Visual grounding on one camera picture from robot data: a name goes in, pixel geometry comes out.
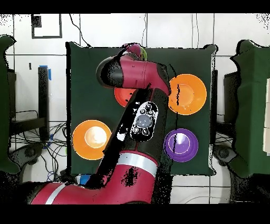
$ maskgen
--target silver band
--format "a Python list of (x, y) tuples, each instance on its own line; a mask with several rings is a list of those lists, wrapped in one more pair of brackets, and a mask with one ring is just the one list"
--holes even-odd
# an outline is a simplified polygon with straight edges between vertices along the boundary
[(49, 198), (46, 201), (46, 204), (52, 204), (53, 200), (56, 198), (56, 196), (59, 194), (59, 192), (65, 187), (65, 184), (61, 184), (60, 186), (58, 186), (58, 188), (56, 188), (54, 190), (54, 192), (52, 192), (52, 194), (49, 196)]
[(135, 153), (121, 153), (117, 165), (130, 165), (141, 168), (156, 177), (157, 165), (149, 158)]

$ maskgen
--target bowl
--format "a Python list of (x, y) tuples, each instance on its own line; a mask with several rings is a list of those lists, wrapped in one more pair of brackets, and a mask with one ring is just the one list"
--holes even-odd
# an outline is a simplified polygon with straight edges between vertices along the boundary
[(180, 74), (170, 80), (171, 94), (169, 108), (180, 115), (191, 115), (203, 107), (206, 101), (206, 87), (193, 74)]
[(99, 120), (86, 120), (80, 123), (72, 134), (72, 145), (76, 153), (86, 160), (103, 158), (111, 131)]
[(198, 147), (196, 136), (184, 128), (170, 131), (163, 143), (167, 156), (176, 162), (190, 161), (197, 154)]

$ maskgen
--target red robot arm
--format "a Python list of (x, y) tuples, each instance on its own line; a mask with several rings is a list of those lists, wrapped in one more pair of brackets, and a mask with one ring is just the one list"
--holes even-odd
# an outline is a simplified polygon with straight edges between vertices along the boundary
[(166, 66), (141, 61), (127, 45), (102, 61), (97, 78), (105, 87), (137, 89), (114, 129), (96, 174), (85, 185), (46, 184), (31, 204), (150, 203), (163, 149), (170, 86)]

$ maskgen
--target table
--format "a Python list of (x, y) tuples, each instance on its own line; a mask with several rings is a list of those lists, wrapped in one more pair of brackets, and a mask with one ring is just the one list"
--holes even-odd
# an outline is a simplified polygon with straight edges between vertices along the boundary
[[(95, 70), (103, 59), (116, 55), (120, 48), (81, 48), (73, 42), (69, 42), (68, 47), (71, 60), (71, 134), (78, 124), (88, 119), (100, 120), (112, 131), (117, 126), (124, 108), (115, 100), (113, 89), (104, 88), (98, 83)], [(186, 128), (197, 136), (198, 153), (189, 162), (174, 162), (171, 174), (214, 174), (208, 162), (211, 55), (215, 51), (215, 45), (207, 45), (204, 49), (146, 48), (147, 60), (165, 64), (169, 79), (174, 77), (169, 66), (171, 64), (177, 74), (187, 73), (199, 77), (207, 89), (207, 99), (203, 108), (193, 115), (178, 115), (177, 122), (177, 128)], [(176, 113), (168, 109), (165, 135), (175, 127)], [(68, 156), (72, 174), (95, 173), (100, 164), (100, 160), (89, 161), (81, 158), (73, 148)]]

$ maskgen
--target blue tape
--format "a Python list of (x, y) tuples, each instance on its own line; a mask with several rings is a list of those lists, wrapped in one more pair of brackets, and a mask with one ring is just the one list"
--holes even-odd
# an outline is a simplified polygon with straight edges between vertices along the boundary
[[(48, 146), (50, 146), (51, 144), (52, 144), (51, 142), (47, 142), (47, 145), (48, 145)], [(43, 147), (43, 149), (44, 149), (44, 150), (46, 150), (46, 149), (47, 149), (47, 147), (46, 147), (46, 146), (44, 146), (44, 147)]]
[(49, 79), (52, 80), (51, 69), (48, 70)]

